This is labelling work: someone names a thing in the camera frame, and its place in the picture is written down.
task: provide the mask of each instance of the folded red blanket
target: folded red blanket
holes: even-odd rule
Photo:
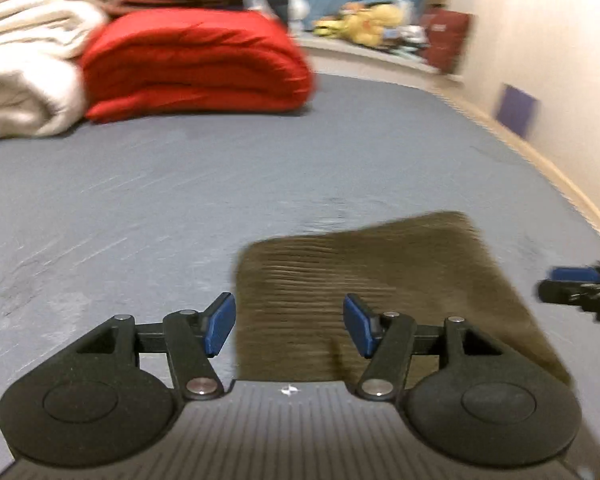
[[[256,11],[135,12],[104,28],[80,64],[86,116],[101,123],[193,110],[284,112],[314,87],[299,47]]]

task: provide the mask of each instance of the folded white blanket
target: folded white blanket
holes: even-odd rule
[[[0,46],[0,137],[48,137],[83,116],[80,69],[27,44]]]
[[[106,14],[73,0],[7,0],[0,3],[0,45],[26,43],[53,57],[79,56],[89,34],[107,23]]]

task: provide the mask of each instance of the gray floor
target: gray floor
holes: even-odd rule
[[[577,379],[600,440],[600,325],[540,305],[600,238],[535,169],[426,92],[324,76],[304,116],[177,116],[0,142],[0,394],[120,312],[159,321],[232,287],[277,235],[467,213]],[[216,358],[232,374],[229,344]],[[10,460],[0,436],[0,469]]]

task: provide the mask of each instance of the brown towel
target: brown towel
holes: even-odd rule
[[[244,380],[355,382],[367,361],[342,320],[355,292],[376,312],[420,324],[462,316],[565,383],[570,377],[478,238],[457,212],[358,231],[253,244],[237,267],[236,345]],[[437,369],[411,361],[408,383]]]

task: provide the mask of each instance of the purple sticker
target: purple sticker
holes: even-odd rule
[[[525,139],[537,106],[538,100],[534,97],[518,88],[505,85],[496,119],[500,124]]]

